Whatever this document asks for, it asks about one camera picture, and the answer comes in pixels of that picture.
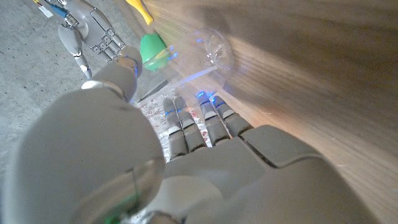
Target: robotic hand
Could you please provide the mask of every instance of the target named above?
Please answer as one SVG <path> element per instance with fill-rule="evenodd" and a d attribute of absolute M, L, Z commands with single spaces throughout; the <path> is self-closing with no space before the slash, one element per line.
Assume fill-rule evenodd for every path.
<path fill-rule="evenodd" d="M 51 6 L 65 20 L 65 23 L 58 28 L 60 39 L 74 56 L 86 77 L 90 79 L 92 74 L 81 51 L 82 42 L 107 62 L 115 60 L 125 44 L 99 9 L 84 0 L 58 0 L 58 2 L 63 5 L 62 8 L 54 4 Z"/>
<path fill-rule="evenodd" d="M 133 58 L 107 64 L 30 128 L 11 154 L 3 223 L 122 223 L 142 209 L 139 223 L 377 223 L 316 150 L 253 128 L 217 96 L 198 96 L 213 147 L 181 97 L 164 101 L 164 164 L 150 123 L 127 103 L 142 67 Z"/>

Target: blue led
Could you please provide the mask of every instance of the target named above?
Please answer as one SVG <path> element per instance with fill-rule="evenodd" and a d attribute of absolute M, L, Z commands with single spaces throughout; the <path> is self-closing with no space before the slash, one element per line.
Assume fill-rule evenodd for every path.
<path fill-rule="evenodd" d="M 220 105 L 223 105 L 225 102 L 220 103 L 219 105 L 217 105 L 216 107 L 219 107 Z"/>
<path fill-rule="evenodd" d="M 200 92 L 197 98 L 201 97 L 203 94 L 205 94 L 205 92 Z"/>
<path fill-rule="evenodd" d="M 172 56 L 168 57 L 167 60 L 172 60 L 173 58 L 175 58 L 178 55 L 178 53 L 174 53 Z"/>

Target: green cap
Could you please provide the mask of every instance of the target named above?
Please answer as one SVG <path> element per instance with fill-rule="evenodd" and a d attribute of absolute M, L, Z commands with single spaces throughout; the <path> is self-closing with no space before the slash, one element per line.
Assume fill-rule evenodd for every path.
<path fill-rule="evenodd" d="M 164 49 L 166 49 L 166 46 L 158 34 L 146 34 L 143 36 L 140 53 L 144 67 L 150 71 L 156 71 L 158 68 L 167 65 L 167 57 L 154 58 Z"/>

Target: wood grain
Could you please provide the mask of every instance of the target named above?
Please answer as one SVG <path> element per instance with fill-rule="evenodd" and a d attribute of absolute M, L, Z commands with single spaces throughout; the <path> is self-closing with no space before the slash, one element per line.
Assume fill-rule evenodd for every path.
<path fill-rule="evenodd" d="M 114 0 L 138 36 L 167 45 L 212 27 L 235 71 L 219 93 L 254 126 L 312 145 L 383 223 L 398 223 L 398 2 L 146 0 L 146 26 Z"/>

